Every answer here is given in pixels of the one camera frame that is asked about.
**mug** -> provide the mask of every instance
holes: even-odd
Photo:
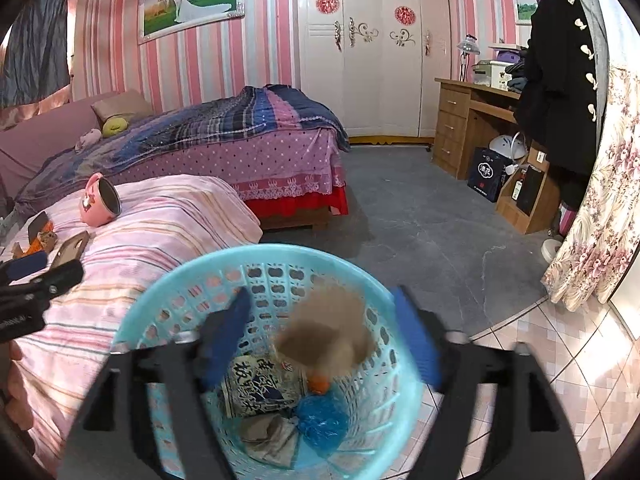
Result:
[[[108,224],[120,214],[118,192],[101,173],[92,174],[80,200],[80,219],[90,227]]]

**orange ball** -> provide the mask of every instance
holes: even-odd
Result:
[[[318,395],[324,395],[329,391],[331,383],[326,377],[309,376],[308,378],[306,378],[306,385],[308,386],[310,392]]]

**pink sofa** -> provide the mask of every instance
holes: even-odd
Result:
[[[0,132],[0,210],[50,156],[72,148],[91,128],[100,128],[91,104],[111,95],[71,102]]]

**red bed skirt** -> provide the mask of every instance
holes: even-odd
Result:
[[[293,216],[299,209],[320,209],[321,207],[333,207],[338,214],[349,214],[347,207],[347,195],[344,187],[334,187],[331,195],[321,193],[306,193],[303,196],[285,196],[272,200],[257,199],[244,202],[258,218],[269,216]]]

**wedding photo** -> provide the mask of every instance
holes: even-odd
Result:
[[[140,41],[243,15],[242,0],[141,0]]]

